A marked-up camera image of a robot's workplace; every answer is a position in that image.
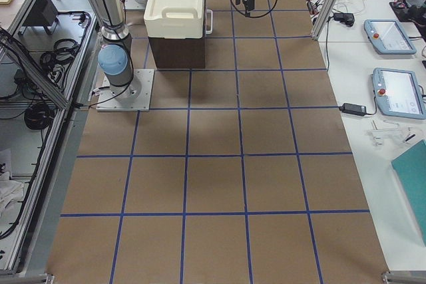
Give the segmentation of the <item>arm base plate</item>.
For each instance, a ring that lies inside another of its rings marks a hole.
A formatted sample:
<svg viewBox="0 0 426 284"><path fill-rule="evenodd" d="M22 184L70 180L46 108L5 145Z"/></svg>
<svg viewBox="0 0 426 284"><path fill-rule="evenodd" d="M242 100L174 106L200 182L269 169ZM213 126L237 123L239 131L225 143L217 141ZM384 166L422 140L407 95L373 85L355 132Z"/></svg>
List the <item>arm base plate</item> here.
<svg viewBox="0 0 426 284"><path fill-rule="evenodd" d="M100 92L99 103L95 107L99 112L149 111L153 82L154 69L135 69L130 86L118 95L124 88L111 88L104 76L103 86L107 89Z"/></svg>

